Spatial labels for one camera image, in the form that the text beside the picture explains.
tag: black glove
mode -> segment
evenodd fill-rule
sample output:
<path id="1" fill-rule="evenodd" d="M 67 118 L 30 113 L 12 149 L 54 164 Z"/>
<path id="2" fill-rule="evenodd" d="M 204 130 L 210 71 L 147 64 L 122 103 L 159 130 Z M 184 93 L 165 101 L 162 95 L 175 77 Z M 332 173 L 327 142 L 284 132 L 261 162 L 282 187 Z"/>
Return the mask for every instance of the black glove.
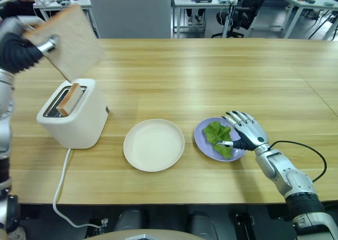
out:
<path id="1" fill-rule="evenodd" d="M 0 68 L 13 74 L 33 66 L 42 56 L 36 46 L 14 33 L 6 33 L 0 42 Z"/>

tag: black cable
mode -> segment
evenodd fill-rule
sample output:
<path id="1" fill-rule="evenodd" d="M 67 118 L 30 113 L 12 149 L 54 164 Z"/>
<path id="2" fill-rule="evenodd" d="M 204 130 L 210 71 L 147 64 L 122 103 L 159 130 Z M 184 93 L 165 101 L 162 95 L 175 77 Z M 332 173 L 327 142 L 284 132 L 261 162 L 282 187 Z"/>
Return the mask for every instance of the black cable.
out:
<path id="1" fill-rule="evenodd" d="M 333 38 L 332 38 L 332 40 L 331 40 L 331 41 L 333 41 L 333 40 L 334 40 L 334 38 L 336 38 L 336 33 L 337 33 L 337 30 L 338 30 L 338 26 L 337 26 L 337 27 L 336 27 L 336 29 L 334 30 Z"/>
<path id="2" fill-rule="evenodd" d="M 313 152 L 315 152 L 317 155 L 320 156 L 320 158 L 323 160 L 323 163 L 324 163 L 324 169 L 322 171 L 322 173 L 319 174 L 318 177 L 316 177 L 312 182 L 315 183 L 318 179 L 320 179 L 325 173 L 326 173 L 326 170 L 327 170 L 327 163 L 326 163 L 326 160 L 325 158 L 323 157 L 322 154 L 320 154 L 317 150 L 315 150 L 314 148 L 311 148 L 310 146 L 308 145 L 305 145 L 305 144 L 302 144 L 302 143 L 299 143 L 299 142 L 296 142 L 296 141 L 283 141 L 283 140 L 280 140 L 280 141 L 275 141 L 269 148 L 268 150 L 270 150 L 274 145 L 276 145 L 277 143 L 280 143 L 280 142 L 284 142 L 284 143 L 293 143 L 293 144 L 297 144 L 297 145 L 300 145 L 300 146 L 303 146 L 305 148 L 308 148 L 310 150 L 312 150 Z"/>
<path id="3" fill-rule="evenodd" d="M 311 39 L 313 35 L 315 35 L 316 32 L 329 20 L 330 17 L 328 17 L 311 35 L 308 39 Z"/>

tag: table leg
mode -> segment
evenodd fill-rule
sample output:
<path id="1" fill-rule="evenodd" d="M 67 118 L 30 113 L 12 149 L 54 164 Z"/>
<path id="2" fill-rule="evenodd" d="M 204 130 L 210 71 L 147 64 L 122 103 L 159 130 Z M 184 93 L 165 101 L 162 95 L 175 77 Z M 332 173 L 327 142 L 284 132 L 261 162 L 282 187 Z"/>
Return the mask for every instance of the table leg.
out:
<path id="1" fill-rule="evenodd" d="M 175 32 L 175 5 L 173 5 L 173 33 Z"/>
<path id="2" fill-rule="evenodd" d="M 255 28 L 255 23 L 256 23 L 258 15 L 259 15 L 259 12 L 257 13 L 256 17 L 253 19 L 249 30 L 253 30 Z"/>
<path id="3" fill-rule="evenodd" d="M 42 16 L 43 16 L 43 19 L 44 19 L 45 21 L 48 21 L 48 20 L 49 20 L 49 17 L 48 17 L 48 15 L 47 15 L 47 12 L 46 12 L 44 9 L 40 9 L 40 12 L 41 12 L 41 14 L 42 14 Z"/>
<path id="4" fill-rule="evenodd" d="M 181 16 L 182 16 L 182 9 L 179 8 L 180 12 L 177 16 L 177 29 L 176 29 L 176 35 L 177 35 L 177 38 L 179 39 L 180 38 L 180 27 L 181 27 Z"/>
<path id="5" fill-rule="evenodd" d="M 283 23 L 283 25 L 282 25 L 282 27 L 281 27 L 281 30 L 284 30 L 284 28 L 285 28 L 287 22 L 289 21 L 291 12 L 292 12 L 292 10 L 293 10 L 294 7 L 295 7 L 294 4 L 291 4 L 291 6 L 289 7 L 289 10 L 288 10 L 288 12 L 287 12 L 287 14 L 286 14 L 286 18 L 285 18 L 284 23 Z"/>
<path id="6" fill-rule="evenodd" d="M 94 16 L 94 13 L 93 13 L 93 10 L 91 8 L 88 9 L 88 16 L 89 16 L 89 20 L 90 20 L 90 23 L 91 25 L 95 28 L 96 30 L 96 33 L 97 33 L 97 36 L 99 39 L 101 39 L 101 34 L 100 34 L 100 30 L 99 30 L 99 27 L 96 23 L 96 19 L 95 19 L 95 16 Z"/>
<path id="7" fill-rule="evenodd" d="M 337 28 L 338 26 L 338 20 L 336 20 L 331 27 L 328 29 L 328 31 L 325 33 L 323 40 L 327 41 L 328 38 L 332 35 L 333 31 Z"/>
<path id="8" fill-rule="evenodd" d="M 205 9 L 204 11 L 204 14 L 203 14 L 203 25 L 204 25 L 204 28 L 203 30 L 205 31 L 206 29 L 206 13 L 208 12 L 208 9 Z"/>
<path id="9" fill-rule="evenodd" d="M 226 38 L 228 36 L 228 30 L 229 30 L 229 15 L 226 18 L 226 21 L 224 23 L 224 28 L 223 28 L 223 33 L 222 33 L 222 38 Z"/>
<path id="10" fill-rule="evenodd" d="M 286 33 L 285 33 L 285 35 L 284 35 L 284 38 L 285 38 L 285 39 L 288 39 L 288 38 L 289 38 L 289 36 L 290 36 L 290 34 L 291 34 L 291 32 L 292 32 L 292 30 L 293 30 L 293 28 L 294 28 L 296 22 L 297 22 L 298 19 L 299 19 L 299 16 L 300 16 L 301 13 L 302 13 L 302 11 L 303 11 L 303 8 L 302 8 L 302 7 L 299 7 L 299 8 L 298 8 L 298 11 L 296 12 L 296 15 L 295 15 L 294 19 L 292 20 L 292 22 L 291 22 L 289 28 L 287 29 L 287 31 L 286 31 Z"/>

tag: black chair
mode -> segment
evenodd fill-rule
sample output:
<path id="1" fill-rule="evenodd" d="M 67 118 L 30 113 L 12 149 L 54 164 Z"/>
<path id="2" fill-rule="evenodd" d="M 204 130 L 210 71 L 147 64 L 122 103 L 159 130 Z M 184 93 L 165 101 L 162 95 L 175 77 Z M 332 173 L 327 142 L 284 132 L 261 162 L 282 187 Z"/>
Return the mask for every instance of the black chair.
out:
<path id="1" fill-rule="evenodd" d="M 232 25 L 227 37 L 244 37 L 243 34 L 234 32 L 234 29 L 244 28 L 249 29 L 255 17 L 258 14 L 265 0 L 243 0 L 242 7 L 236 7 L 235 13 L 232 17 Z M 217 21 L 220 25 L 224 25 L 229 12 L 218 13 L 216 15 Z M 214 34 L 212 38 L 222 36 L 222 33 Z"/>

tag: lettuce leaf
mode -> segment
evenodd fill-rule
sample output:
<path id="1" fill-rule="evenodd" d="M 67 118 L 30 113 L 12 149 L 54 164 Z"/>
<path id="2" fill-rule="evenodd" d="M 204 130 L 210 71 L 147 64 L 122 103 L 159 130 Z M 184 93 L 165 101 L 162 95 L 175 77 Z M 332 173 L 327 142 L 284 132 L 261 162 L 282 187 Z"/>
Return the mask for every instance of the lettuce leaf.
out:
<path id="1" fill-rule="evenodd" d="M 219 141 L 231 141 L 230 127 L 224 127 L 218 121 L 211 122 L 203 132 L 206 136 L 206 140 L 212 144 L 214 150 L 222 155 L 224 159 L 232 157 L 232 149 L 228 147 L 217 146 L 216 143 Z"/>

